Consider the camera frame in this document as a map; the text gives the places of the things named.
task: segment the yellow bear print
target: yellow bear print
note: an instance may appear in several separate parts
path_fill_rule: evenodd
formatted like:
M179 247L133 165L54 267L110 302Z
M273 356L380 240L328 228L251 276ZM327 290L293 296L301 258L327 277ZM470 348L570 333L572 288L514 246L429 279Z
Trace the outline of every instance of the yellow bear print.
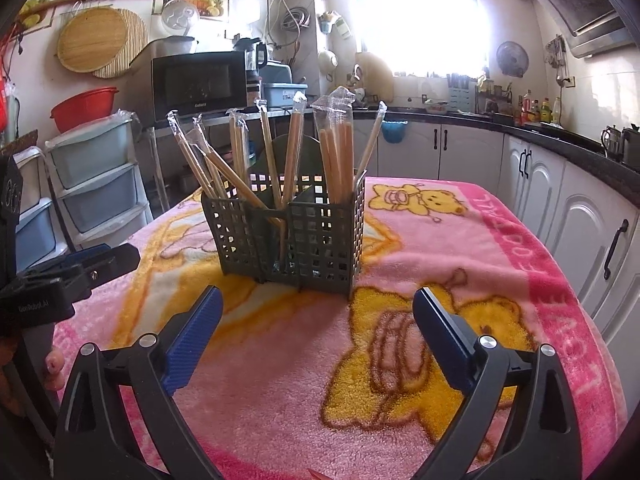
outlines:
M466 283L458 269L445 284L427 283L443 307L462 316L478 334L491 334L507 348L533 350L520 307L501 296L455 304L450 290ZM453 419L462 394L453 390L431 355L412 315L412 298L372 287L355 291L350 304L352 348L334 371L322 405L321 419L340 429L375 431L417 420L436 443ZM514 388L502 394L500 405L513 401ZM493 449L482 446L479 458Z
M369 200L371 209L410 211L415 215L428 216L436 223L442 219L434 216L434 212L459 216L466 212L466 207L451 191L420 189L414 184L401 187L375 184L373 191L376 196Z

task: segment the person's finger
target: person's finger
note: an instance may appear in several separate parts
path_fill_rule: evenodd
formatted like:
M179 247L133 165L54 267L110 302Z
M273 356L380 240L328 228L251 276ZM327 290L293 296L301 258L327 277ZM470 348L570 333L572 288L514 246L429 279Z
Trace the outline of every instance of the person's finger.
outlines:
M65 367L65 357L62 355L60 348L54 346L49 355L45 359L47 364L47 372L51 375L59 374Z
M18 399L12 394L9 381L6 380L4 373L0 369L0 404L2 404L11 413L17 416L24 416L24 410Z
M61 390L65 387L65 377L62 374L51 375L44 381L44 387L52 392Z
M5 366L14 358L18 348L18 339L15 337L0 337L0 366Z

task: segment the black countertop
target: black countertop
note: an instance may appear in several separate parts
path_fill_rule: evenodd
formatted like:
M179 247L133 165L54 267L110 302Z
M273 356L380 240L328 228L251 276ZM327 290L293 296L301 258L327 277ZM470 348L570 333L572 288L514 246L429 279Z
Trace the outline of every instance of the black countertop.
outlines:
M353 118L375 119L375 110L354 110ZM482 128L512 135L531 142L550 152L563 156L570 163L603 181L636 207L640 208L640 172L606 158L602 146L594 140L572 134L565 130L544 134L525 128L495 124L490 118L469 117L464 114L431 115L424 112L393 112L386 114L385 121L413 121L429 124L453 124Z

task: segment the bright window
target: bright window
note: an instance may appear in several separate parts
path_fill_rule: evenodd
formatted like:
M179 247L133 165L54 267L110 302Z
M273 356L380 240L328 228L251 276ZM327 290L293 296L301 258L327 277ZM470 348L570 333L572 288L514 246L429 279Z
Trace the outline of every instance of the bright window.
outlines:
M477 0L358 0L363 48L394 72L478 76L487 28Z

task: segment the pink blanket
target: pink blanket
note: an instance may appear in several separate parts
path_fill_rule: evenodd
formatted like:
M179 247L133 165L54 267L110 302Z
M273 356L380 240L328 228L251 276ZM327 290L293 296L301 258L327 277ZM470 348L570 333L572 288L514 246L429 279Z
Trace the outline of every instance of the pink blanket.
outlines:
M131 242L139 269L76 304L55 343L132 344L187 310L207 285L225 315L175 402L228 480L409 479L462 396L449 388L415 326L429 286L477 333L504 346L547 342L560 355L578 414L583 476L622 432L612 359L547 250L495 197L470 184L368 178L362 272L353 300L223 276L197 196ZM474 466L490 459L513 399L506 389ZM162 467L126 397L147 461Z

